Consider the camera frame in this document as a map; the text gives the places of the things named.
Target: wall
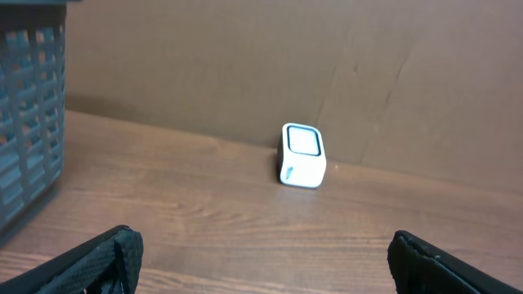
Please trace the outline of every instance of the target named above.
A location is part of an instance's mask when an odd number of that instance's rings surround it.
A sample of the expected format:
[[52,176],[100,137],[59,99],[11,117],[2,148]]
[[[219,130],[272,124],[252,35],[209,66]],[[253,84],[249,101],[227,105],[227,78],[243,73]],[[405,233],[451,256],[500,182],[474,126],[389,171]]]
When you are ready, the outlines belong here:
[[523,192],[519,0],[89,0],[67,107]]

